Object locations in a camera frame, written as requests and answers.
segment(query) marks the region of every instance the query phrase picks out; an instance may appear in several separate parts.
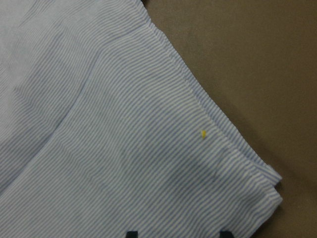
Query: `folded fabric layer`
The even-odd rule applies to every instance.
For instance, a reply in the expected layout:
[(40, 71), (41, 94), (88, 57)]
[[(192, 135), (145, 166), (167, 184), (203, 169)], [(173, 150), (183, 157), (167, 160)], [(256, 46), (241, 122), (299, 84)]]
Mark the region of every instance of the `folded fabric layer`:
[(245, 238), (273, 213), (280, 176), (141, 2), (26, 9), (0, 25), (1, 236)]

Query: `brown surface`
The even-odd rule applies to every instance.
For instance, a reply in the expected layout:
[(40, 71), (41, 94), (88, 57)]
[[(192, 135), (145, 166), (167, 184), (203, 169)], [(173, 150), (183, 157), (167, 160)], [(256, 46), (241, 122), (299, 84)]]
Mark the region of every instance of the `brown surface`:
[(317, 1), (148, 0), (147, 9), (283, 176), (284, 201), (254, 238), (317, 237)]

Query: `yellow spot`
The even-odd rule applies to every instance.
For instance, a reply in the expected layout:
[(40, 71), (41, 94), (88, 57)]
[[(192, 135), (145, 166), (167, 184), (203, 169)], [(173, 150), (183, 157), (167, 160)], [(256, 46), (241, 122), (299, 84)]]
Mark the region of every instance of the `yellow spot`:
[(202, 130), (202, 138), (204, 139), (206, 137), (206, 131)]

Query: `yellow object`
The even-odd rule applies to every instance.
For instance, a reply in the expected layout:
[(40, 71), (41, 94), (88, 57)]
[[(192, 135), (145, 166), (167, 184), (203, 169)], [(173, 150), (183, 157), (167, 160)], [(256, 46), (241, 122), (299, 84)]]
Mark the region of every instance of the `yellow object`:
[(202, 138), (204, 139), (206, 137), (206, 131), (202, 130)]

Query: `cloth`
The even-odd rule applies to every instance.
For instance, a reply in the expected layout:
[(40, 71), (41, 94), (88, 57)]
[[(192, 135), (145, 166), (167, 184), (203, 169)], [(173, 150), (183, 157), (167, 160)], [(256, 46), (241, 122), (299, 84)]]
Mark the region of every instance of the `cloth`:
[(281, 202), (140, 1), (5, 0), (0, 22), (2, 237), (245, 238)]

